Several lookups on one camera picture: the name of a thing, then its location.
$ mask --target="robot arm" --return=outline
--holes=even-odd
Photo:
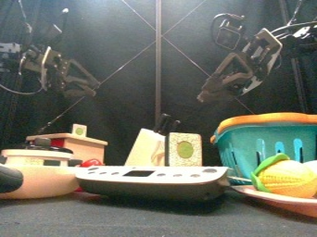
[[[301,29],[296,34],[273,35],[273,33],[290,28]],[[316,21],[276,29],[273,32],[262,29],[241,52],[236,50],[226,56],[207,78],[202,92],[197,96],[198,101],[206,103],[216,100],[233,100],[261,85],[281,55],[296,57],[316,50]]]

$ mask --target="black backdrop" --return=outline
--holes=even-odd
[[[249,94],[228,102],[201,104],[195,97],[206,78],[222,62],[228,51],[210,39],[210,23],[217,14],[245,15],[246,35],[261,28],[284,25],[281,3],[289,13],[296,1],[254,0],[163,0],[161,1],[161,51],[157,52],[157,2],[154,0],[28,0],[23,1],[26,18],[39,41],[42,24],[62,27],[60,12],[70,9],[58,50],[74,58],[102,82],[95,97],[64,98],[48,90],[34,96],[0,91],[1,144],[20,143],[27,135],[67,132],[74,123],[88,126],[88,137],[108,141],[106,163],[123,165],[141,128],[153,129],[157,112],[181,120],[178,131],[203,137],[205,165],[218,165],[218,152],[209,143],[224,119],[270,112],[316,111],[316,55],[305,57],[302,82],[298,83],[292,61],[284,58],[281,68]],[[306,1],[301,20],[312,20],[314,1]],[[24,28],[18,1],[1,1],[1,43],[20,43]],[[161,100],[157,101],[157,56],[161,54]],[[35,91],[34,75],[18,79],[1,73],[1,83],[19,91]],[[301,106],[301,99],[309,105]]]

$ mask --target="table surface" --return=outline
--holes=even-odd
[[[317,218],[233,190],[207,203],[74,192],[0,200],[0,236],[316,236]]]

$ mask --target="metal pole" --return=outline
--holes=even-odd
[[[161,0],[157,0],[157,95],[155,95],[155,123],[161,116]]]
[[[289,14],[288,6],[286,6],[286,0],[278,0],[278,3],[280,3],[280,8],[281,8],[282,21],[284,21],[284,24],[286,25],[290,22],[290,14]],[[304,89],[302,74],[301,74],[300,62],[297,58],[292,58],[292,70],[293,70],[301,111],[302,113],[308,113],[309,112],[308,97],[306,97],[306,92]]]

